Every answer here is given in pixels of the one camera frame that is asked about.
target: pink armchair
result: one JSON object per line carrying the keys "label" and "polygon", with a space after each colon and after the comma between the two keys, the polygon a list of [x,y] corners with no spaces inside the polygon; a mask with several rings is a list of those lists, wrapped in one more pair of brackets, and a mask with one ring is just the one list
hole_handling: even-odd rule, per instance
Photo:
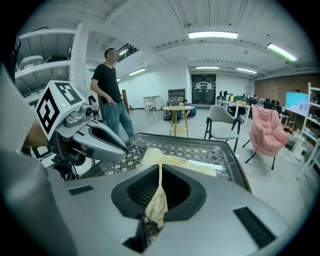
{"label": "pink armchair", "polygon": [[265,109],[252,105],[252,127],[249,131],[254,154],[247,160],[247,164],[256,153],[273,157],[271,169],[274,169],[275,159],[279,150],[289,141],[289,135],[283,130],[279,114],[276,110]]}

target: monitor screen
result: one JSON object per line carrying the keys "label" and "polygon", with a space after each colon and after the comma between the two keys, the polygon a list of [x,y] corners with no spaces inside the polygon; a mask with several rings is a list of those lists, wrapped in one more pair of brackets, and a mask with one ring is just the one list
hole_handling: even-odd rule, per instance
{"label": "monitor screen", "polygon": [[297,92],[287,92],[285,109],[307,117],[309,114],[309,95]]}

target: fluorescent light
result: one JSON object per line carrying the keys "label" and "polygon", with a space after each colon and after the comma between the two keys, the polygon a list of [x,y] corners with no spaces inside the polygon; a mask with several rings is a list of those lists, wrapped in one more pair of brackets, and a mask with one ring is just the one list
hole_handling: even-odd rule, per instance
{"label": "fluorescent light", "polygon": [[196,66],[196,70],[218,70],[218,66]]}
{"label": "fluorescent light", "polygon": [[240,67],[238,67],[236,70],[241,70],[241,71],[250,72],[250,73],[254,73],[254,74],[257,73],[256,71],[252,71],[252,70],[244,69],[244,68],[240,68]]}
{"label": "fluorescent light", "polygon": [[234,32],[222,32],[222,31],[202,31],[202,32],[190,32],[189,38],[232,38],[236,39],[238,33]]}
{"label": "fluorescent light", "polygon": [[143,68],[141,68],[141,69],[139,69],[137,71],[134,71],[134,72],[130,73],[129,76],[135,75],[135,74],[140,73],[140,72],[145,71],[145,70],[146,69],[143,67]]}
{"label": "fluorescent light", "polygon": [[297,61],[298,59],[293,56],[292,54],[290,54],[289,52],[285,51],[284,49],[281,49],[280,47],[278,46],[275,46],[274,44],[272,43],[269,43],[268,46],[267,46],[269,49],[277,52],[278,54],[281,54],[282,56],[288,58],[290,61]]}
{"label": "fluorescent light", "polygon": [[119,56],[124,55],[127,51],[127,49],[124,49],[122,52],[119,53]]}

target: yellow cloth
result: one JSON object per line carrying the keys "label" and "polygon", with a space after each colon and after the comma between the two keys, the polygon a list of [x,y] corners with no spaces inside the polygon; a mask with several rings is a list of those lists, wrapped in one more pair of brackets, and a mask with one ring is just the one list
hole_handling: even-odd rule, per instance
{"label": "yellow cloth", "polygon": [[157,223],[159,228],[164,226],[165,213],[168,211],[166,193],[162,188],[163,164],[190,169],[206,175],[217,176],[216,170],[211,167],[196,165],[180,157],[164,155],[158,148],[148,148],[138,167],[159,165],[159,187],[145,209],[146,217]]}

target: ceiling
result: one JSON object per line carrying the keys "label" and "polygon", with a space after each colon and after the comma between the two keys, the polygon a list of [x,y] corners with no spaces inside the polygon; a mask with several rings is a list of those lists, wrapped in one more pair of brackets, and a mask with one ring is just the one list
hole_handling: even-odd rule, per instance
{"label": "ceiling", "polygon": [[[103,62],[105,49],[126,43],[141,50],[135,61],[121,61],[118,74],[123,76],[142,63],[177,59],[185,60],[191,72],[195,66],[213,65],[220,69],[212,72],[256,79],[318,70],[308,37],[273,0],[50,0],[39,7],[21,33],[37,29],[38,24],[75,29],[79,22],[92,28],[86,55],[90,62]],[[207,30],[237,32],[238,37],[188,37],[189,32]],[[269,43],[298,60],[291,62],[272,52]]]}

